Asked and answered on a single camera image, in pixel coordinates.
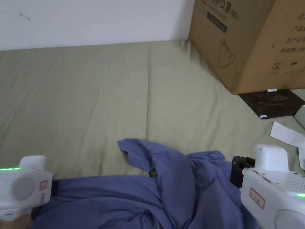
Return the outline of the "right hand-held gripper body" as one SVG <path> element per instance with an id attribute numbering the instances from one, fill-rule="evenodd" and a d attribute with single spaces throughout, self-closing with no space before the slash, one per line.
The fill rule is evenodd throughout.
<path id="1" fill-rule="evenodd" d="M 261 229 L 305 228 L 305 178 L 289 170 L 288 154 L 273 145 L 257 145 L 256 158 L 232 159 L 231 183 Z"/>

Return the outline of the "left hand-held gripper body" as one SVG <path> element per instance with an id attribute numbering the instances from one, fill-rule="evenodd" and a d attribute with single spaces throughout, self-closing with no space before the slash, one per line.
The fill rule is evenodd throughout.
<path id="1" fill-rule="evenodd" d="M 45 170 L 47 158 L 25 156 L 16 168 L 0 169 L 0 219 L 23 215 L 36 217 L 42 206 L 58 193 L 59 181 Z"/>

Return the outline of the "person's left hand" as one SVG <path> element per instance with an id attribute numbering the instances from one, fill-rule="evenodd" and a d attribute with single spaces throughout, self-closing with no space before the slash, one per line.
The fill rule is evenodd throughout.
<path id="1" fill-rule="evenodd" d="M 22 215 L 17 219 L 9 222 L 1 222 L 1 229 L 27 229 L 33 225 L 33 220 L 30 215 Z"/>

